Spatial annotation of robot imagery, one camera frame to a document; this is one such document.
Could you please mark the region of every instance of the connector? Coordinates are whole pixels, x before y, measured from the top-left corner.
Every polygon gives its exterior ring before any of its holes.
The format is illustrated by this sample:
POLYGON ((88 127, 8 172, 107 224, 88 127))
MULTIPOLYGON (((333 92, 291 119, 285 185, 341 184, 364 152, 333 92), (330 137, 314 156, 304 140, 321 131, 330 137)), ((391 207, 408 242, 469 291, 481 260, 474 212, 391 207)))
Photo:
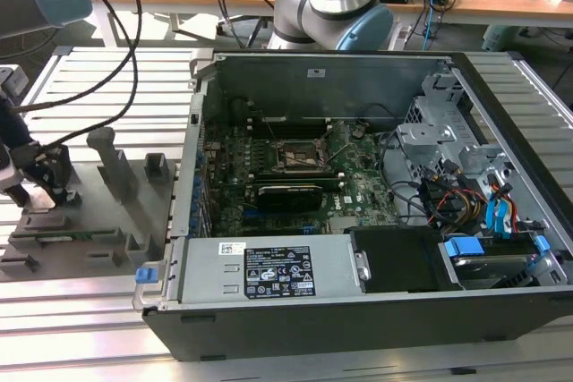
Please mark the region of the connector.
POLYGON ((420 168, 420 175, 427 181, 435 182, 440 179, 440 176, 427 166, 422 166, 420 168))
POLYGON ((442 167, 447 174, 461 174, 459 166, 451 160, 444 161, 442 167))
POLYGON ((492 185, 500 185, 500 183, 498 182, 498 178, 495 176, 495 174, 487 175, 487 183, 490 185, 490 187, 492 185))
POLYGON ((511 184, 510 183, 504 183, 503 186, 498 190, 497 194, 500 197, 503 197, 507 193, 509 193, 511 190, 513 190, 513 187, 511 186, 511 184))

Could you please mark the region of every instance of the wire bundle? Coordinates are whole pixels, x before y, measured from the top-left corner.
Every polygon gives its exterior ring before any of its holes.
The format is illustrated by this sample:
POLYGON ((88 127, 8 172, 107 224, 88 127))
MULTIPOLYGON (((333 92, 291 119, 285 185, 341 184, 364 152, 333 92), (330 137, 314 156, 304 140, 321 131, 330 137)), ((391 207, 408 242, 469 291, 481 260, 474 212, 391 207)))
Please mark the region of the wire bundle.
POLYGON ((423 50, 425 50, 425 48, 426 48, 427 39, 428 38, 431 39, 430 45, 427 47, 427 49, 430 49, 432 47, 433 41, 436 39, 436 37, 438 35, 438 31, 440 30, 440 26, 441 26, 441 22, 443 20, 444 14, 455 6, 456 1, 457 0, 451 0, 451 2, 449 4, 438 5, 438 4, 435 4, 433 0, 423 0, 422 11, 420 12, 420 15, 418 15, 418 18, 415 21, 415 24, 414 24, 412 30, 410 31, 410 34, 406 38, 406 44, 410 41, 410 38, 414 34, 419 35, 415 31, 418 28, 418 24, 420 24, 422 17, 424 17, 424 19, 423 19, 424 20, 424 30, 423 30, 422 34, 419 36, 424 37, 423 50), (438 27, 434 31, 434 33, 432 34, 430 27, 432 25, 433 13, 438 13, 439 18, 438 18, 438 27))

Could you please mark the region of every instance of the barcode sticker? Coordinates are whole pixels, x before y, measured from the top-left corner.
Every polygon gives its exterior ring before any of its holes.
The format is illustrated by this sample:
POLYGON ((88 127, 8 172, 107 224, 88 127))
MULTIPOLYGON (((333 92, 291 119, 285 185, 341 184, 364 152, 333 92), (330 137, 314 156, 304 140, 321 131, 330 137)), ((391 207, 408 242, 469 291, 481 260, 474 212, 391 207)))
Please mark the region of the barcode sticker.
POLYGON ((243 255, 246 246, 246 242, 220 242, 218 255, 243 255))

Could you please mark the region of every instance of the blue latch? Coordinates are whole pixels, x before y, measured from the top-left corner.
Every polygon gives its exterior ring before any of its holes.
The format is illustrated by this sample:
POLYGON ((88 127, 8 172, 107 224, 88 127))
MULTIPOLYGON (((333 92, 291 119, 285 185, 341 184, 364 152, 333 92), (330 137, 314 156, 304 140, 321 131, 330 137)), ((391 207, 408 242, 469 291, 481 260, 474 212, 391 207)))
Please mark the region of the blue latch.
POLYGON ((545 236, 539 235, 535 237, 535 244, 542 254, 551 248, 551 246, 549 246, 549 242, 545 239, 545 236))
POLYGON ((153 267, 140 267, 135 271, 136 284, 155 284, 158 282, 158 270, 153 267))
POLYGON ((480 240, 475 236, 452 237, 444 245, 450 257, 483 255, 485 253, 480 240))

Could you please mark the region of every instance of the blue drive bracket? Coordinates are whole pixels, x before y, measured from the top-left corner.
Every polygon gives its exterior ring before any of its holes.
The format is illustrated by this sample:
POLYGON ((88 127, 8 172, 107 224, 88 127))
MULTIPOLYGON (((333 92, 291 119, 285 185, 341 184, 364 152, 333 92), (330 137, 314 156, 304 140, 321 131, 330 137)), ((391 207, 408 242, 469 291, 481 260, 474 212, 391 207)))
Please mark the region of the blue drive bracket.
POLYGON ((480 240, 475 236, 452 237, 444 245, 450 258, 485 254, 480 240))

